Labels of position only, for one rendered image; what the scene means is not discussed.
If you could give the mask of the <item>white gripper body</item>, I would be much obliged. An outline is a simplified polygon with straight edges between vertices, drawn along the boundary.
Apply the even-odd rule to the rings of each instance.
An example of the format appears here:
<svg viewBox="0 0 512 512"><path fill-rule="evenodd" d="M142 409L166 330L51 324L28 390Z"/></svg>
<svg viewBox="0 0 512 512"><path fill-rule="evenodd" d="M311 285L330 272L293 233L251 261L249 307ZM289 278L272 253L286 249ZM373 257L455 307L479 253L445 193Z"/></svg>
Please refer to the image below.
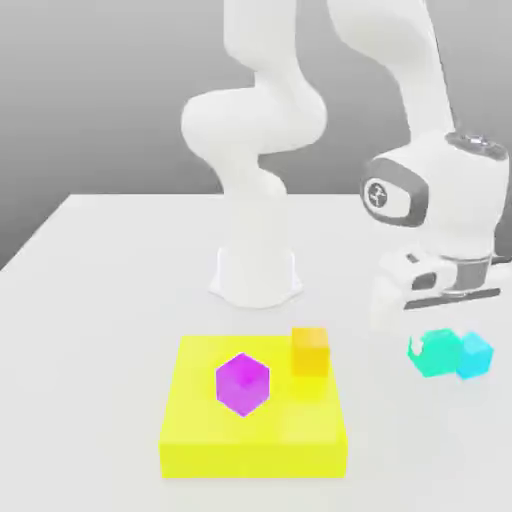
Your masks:
<svg viewBox="0 0 512 512"><path fill-rule="evenodd" d="M441 308L453 304L498 297L498 286L473 291L448 293L429 289L400 288L388 277L378 277L372 289L369 306L369 327L373 332L391 333L398 330L405 311Z"/></svg>

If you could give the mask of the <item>small teal cube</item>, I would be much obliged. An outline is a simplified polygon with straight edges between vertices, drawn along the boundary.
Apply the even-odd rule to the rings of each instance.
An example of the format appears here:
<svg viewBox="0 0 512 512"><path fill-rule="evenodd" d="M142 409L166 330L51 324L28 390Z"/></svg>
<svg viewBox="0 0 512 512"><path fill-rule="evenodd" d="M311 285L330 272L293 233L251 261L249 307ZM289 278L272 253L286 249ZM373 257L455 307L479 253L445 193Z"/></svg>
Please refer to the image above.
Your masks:
<svg viewBox="0 0 512 512"><path fill-rule="evenodd" d="M423 377L437 377L456 372L462 339L452 329L430 330L423 335L424 347L420 356L407 355Z"/></svg>

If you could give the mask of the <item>small cyan cube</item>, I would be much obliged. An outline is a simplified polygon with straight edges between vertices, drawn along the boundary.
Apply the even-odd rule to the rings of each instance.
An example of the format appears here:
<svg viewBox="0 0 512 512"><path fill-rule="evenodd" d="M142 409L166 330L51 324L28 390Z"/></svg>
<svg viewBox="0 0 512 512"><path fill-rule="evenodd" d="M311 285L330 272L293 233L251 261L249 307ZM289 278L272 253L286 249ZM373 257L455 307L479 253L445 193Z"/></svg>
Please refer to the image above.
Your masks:
<svg viewBox="0 0 512 512"><path fill-rule="evenodd" d="M456 370L461 379L481 376L488 372L494 348L480 335L469 332L462 337L462 352Z"/></svg>

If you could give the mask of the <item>small orange cube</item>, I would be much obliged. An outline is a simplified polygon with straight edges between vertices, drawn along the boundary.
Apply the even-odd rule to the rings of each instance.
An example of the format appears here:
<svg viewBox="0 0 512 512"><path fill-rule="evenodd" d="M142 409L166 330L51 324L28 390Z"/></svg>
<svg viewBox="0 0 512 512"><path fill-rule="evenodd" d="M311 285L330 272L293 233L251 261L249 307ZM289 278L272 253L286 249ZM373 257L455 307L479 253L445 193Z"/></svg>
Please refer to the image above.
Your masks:
<svg viewBox="0 0 512 512"><path fill-rule="evenodd" d="M291 366L301 377L326 377L330 346L323 327L294 327L291 333Z"/></svg>

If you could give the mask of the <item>small purple cube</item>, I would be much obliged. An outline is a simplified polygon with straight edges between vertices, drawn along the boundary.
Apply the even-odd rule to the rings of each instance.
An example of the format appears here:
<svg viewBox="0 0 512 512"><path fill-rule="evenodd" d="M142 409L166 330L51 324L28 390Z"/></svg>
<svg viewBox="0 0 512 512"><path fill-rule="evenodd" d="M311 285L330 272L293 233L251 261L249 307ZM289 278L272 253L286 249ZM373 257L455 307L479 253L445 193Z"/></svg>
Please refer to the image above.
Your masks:
<svg viewBox="0 0 512 512"><path fill-rule="evenodd" d="M245 353L239 353L215 370L216 398L241 417L246 417L270 396L270 369Z"/></svg>

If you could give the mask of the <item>large yellow box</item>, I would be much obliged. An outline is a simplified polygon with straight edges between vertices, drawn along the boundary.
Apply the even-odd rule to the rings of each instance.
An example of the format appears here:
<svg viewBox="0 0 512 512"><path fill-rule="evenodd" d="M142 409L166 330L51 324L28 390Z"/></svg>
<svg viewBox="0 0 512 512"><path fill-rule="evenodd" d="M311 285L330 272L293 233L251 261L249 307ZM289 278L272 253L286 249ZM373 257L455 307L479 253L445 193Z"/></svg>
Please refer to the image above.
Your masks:
<svg viewBox="0 0 512 512"><path fill-rule="evenodd" d="M181 338L159 437L165 478L342 478L348 440L333 366L298 375L281 336ZM269 396L239 415L218 369L241 357L269 370Z"/></svg>

